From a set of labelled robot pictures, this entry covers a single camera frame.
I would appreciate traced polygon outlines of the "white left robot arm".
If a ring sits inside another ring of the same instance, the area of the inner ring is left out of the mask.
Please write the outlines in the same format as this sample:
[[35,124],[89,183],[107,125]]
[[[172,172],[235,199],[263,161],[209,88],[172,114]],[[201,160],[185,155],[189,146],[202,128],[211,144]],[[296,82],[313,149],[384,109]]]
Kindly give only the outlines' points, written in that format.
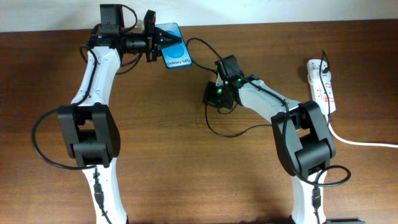
[[143,30],[125,27],[122,4],[102,4],[101,22],[95,26],[81,50],[86,70],[69,106],[57,110],[68,155],[76,161],[88,182],[97,223],[128,223],[118,187],[116,163],[121,137],[109,109],[116,75],[126,54],[137,58],[125,66],[132,70],[142,56],[155,62],[161,50],[182,43],[182,38],[156,27],[156,13],[148,10]]

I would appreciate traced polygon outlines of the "blue Galaxy smartphone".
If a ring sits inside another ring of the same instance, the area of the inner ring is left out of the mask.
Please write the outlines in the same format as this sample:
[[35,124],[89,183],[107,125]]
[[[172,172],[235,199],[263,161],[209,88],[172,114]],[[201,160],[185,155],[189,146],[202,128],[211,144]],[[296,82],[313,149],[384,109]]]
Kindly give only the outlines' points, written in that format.
[[185,45],[182,33],[177,23],[156,24],[156,27],[182,38],[182,42],[171,47],[162,49],[165,66],[168,69],[188,67],[192,65],[190,54]]

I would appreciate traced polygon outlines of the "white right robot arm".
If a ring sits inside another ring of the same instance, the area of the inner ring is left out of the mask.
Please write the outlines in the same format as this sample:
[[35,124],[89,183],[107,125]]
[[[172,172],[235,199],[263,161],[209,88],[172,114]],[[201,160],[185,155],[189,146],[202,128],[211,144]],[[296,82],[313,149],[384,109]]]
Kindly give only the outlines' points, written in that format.
[[243,106],[270,122],[279,161],[292,178],[292,223],[326,223],[325,177],[336,148],[320,105],[282,96],[255,75],[246,76],[234,55],[215,62],[216,81],[208,82],[203,102],[218,110]]

